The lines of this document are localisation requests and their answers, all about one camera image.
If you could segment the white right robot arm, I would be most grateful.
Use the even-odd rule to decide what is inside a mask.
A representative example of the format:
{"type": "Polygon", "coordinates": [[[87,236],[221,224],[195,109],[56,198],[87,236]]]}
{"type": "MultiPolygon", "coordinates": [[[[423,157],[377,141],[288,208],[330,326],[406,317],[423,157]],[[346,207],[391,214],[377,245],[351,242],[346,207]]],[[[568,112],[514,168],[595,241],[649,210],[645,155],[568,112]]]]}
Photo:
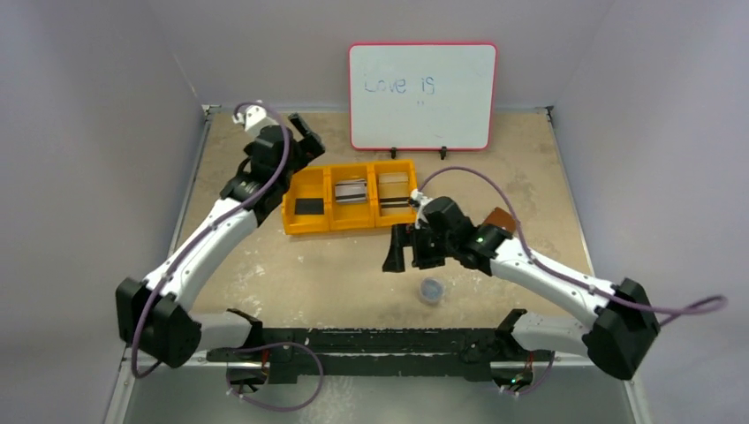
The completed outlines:
{"type": "Polygon", "coordinates": [[[496,348],[503,357],[564,352],[588,358],[618,380],[635,376],[661,330],[641,284],[629,278],[614,284],[579,273],[524,246],[519,223],[503,208],[474,224],[449,197],[416,193],[408,202],[415,220],[392,225],[383,271],[405,271],[404,250],[409,247],[417,269],[441,267],[453,259],[466,269],[517,284],[568,317],[512,310],[496,328],[496,348]]]}

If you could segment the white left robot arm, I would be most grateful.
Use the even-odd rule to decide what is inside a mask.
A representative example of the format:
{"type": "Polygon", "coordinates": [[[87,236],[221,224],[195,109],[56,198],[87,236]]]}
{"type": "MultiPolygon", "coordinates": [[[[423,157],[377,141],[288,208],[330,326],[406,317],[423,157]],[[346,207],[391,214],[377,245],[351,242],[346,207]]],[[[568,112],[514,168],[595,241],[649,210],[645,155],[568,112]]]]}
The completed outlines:
{"type": "Polygon", "coordinates": [[[198,317],[190,312],[226,257],[281,205],[293,175],[325,147],[297,113],[284,125],[279,115],[255,105],[233,120],[252,140],[208,216],[162,265],[141,280],[126,278],[116,289],[118,331],[131,347],[136,376],[143,374],[139,352],[172,368],[199,351],[229,348],[243,361],[262,353],[262,324],[249,314],[229,309],[198,317]]]}

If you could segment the small clear plastic cup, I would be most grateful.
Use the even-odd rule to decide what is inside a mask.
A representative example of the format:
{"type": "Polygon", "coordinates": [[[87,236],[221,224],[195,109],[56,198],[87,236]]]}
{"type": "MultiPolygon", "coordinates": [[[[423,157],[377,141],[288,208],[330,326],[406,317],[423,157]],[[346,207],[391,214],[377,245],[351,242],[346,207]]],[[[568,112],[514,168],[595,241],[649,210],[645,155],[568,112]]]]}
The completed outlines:
{"type": "Polygon", "coordinates": [[[444,293],[444,284],[435,278],[427,277],[420,283],[420,300],[427,305],[438,305],[443,300],[444,293]]]}

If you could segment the yellow three-compartment plastic bin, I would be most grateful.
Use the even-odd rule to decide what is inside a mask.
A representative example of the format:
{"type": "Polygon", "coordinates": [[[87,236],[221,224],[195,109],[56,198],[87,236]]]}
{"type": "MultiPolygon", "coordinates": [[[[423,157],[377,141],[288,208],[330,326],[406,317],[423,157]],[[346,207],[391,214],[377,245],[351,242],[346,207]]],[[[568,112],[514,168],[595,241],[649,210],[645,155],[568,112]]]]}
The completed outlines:
{"type": "Polygon", "coordinates": [[[300,236],[363,231],[411,223],[417,188],[411,160],[307,167],[296,173],[282,203],[284,232],[300,236]]]}

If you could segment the brown leather card holder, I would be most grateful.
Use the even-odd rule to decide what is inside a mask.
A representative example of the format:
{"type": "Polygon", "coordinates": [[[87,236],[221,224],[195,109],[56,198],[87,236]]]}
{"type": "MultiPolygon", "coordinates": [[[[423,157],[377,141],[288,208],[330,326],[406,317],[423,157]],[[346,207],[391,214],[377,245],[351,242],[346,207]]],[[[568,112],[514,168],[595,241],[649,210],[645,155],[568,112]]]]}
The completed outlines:
{"type": "Polygon", "coordinates": [[[483,223],[494,225],[510,234],[514,235],[517,231],[516,220],[513,215],[503,208],[494,208],[484,219],[483,223]]]}

